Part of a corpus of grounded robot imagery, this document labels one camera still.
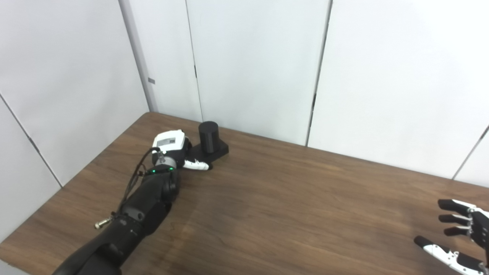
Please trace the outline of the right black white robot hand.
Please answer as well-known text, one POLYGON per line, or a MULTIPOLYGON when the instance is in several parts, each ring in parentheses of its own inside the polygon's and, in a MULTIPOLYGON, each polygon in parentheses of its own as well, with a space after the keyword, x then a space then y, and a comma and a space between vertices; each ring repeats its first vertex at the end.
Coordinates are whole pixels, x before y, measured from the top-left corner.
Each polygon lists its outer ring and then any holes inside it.
POLYGON ((479 260, 462 252, 416 236, 413 242, 424 252, 434 257, 461 275, 487 275, 489 256, 489 218, 488 212, 474 204, 456 199, 439 199, 438 207, 452 214, 438 217, 442 223, 457 223, 446 228, 445 236, 467 236, 485 252, 485 260, 479 260))

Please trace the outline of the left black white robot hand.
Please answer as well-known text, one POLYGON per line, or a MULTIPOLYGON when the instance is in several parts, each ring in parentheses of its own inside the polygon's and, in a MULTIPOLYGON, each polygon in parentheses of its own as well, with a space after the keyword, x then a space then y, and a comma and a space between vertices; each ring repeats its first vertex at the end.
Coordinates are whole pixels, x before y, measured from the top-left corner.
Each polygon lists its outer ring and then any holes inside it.
POLYGON ((191 156, 192 143, 182 130, 171 130, 158 134, 152 144, 159 151, 152 151, 152 164, 164 164, 175 169, 211 170, 212 164, 191 156))

